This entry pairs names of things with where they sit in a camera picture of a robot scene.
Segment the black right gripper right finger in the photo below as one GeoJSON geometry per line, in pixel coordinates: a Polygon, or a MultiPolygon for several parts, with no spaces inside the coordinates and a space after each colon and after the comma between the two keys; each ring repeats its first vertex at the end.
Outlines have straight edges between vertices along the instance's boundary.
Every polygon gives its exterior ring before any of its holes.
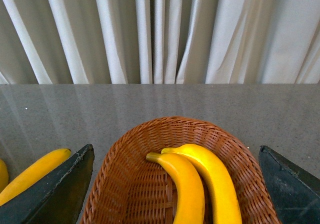
{"type": "Polygon", "coordinates": [[[270,147],[260,147],[258,161],[282,223],[319,223],[320,180],[270,147]]]}

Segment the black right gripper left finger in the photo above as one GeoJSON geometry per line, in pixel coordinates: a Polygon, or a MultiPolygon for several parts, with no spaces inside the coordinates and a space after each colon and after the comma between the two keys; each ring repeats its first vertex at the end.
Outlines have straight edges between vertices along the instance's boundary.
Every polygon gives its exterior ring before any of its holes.
{"type": "Polygon", "coordinates": [[[0,207],[1,223],[76,223],[93,170],[91,144],[0,207]]]}

